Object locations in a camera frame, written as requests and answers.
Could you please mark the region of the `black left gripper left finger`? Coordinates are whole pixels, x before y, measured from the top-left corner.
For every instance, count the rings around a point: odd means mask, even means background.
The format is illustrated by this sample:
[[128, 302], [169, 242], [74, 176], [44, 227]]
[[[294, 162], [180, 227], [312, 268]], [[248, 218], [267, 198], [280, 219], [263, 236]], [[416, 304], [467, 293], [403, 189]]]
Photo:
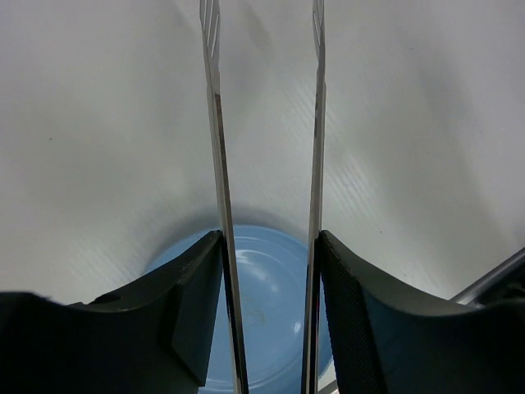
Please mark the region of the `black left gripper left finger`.
[[2, 392], [196, 393], [208, 374], [221, 241], [210, 231], [88, 304], [2, 293]]

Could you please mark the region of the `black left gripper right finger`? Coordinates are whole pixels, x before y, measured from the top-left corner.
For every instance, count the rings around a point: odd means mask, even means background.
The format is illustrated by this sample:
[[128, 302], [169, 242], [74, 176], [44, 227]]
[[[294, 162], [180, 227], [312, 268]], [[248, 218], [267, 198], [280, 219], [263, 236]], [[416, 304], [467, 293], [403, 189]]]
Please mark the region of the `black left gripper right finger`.
[[524, 273], [461, 305], [319, 237], [327, 324], [342, 393], [521, 393]]

